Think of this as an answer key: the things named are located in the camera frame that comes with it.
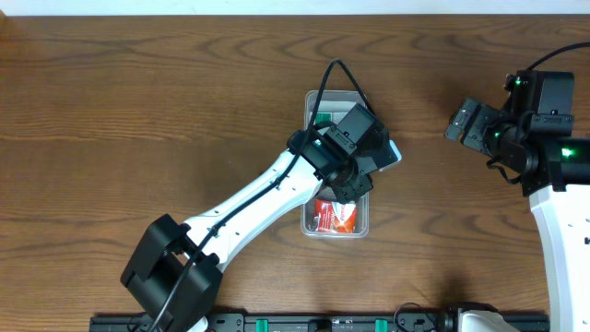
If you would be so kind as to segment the white green medicine box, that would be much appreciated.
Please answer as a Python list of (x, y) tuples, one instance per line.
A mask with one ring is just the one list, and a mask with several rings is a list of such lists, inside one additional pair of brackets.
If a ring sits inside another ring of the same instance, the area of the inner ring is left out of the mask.
[(337, 113), (319, 112), (318, 114), (316, 114), (316, 116), (314, 118), (313, 125), (318, 126), (319, 124), (323, 124), (323, 123), (330, 123), (330, 124), (338, 125), (344, 119), (344, 117), (346, 115), (347, 115), (346, 112), (337, 112)]

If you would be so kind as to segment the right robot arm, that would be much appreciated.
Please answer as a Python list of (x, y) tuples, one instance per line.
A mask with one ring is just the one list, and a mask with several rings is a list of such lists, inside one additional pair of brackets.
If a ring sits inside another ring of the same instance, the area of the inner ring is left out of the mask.
[(589, 141), (572, 136), (571, 101), (549, 97), (497, 110), (467, 99), (445, 136), (515, 172), (541, 239), (550, 328), (589, 328)]

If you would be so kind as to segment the red Panadol box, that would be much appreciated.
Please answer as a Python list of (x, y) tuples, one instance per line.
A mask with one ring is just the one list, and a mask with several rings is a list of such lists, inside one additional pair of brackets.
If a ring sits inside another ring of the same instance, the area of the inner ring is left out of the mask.
[(355, 203), (341, 204), (336, 201), (316, 199), (310, 230), (327, 233), (354, 233), (356, 216)]

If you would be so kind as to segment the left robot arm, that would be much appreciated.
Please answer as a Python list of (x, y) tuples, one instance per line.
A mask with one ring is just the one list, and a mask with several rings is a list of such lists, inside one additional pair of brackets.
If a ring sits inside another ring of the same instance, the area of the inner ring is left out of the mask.
[(141, 237), (121, 276), (152, 331), (204, 331), (230, 261), (274, 221), (328, 186), (339, 203), (372, 190), (380, 134), (334, 125), (300, 130), (258, 178), (210, 210), (177, 223), (164, 214)]

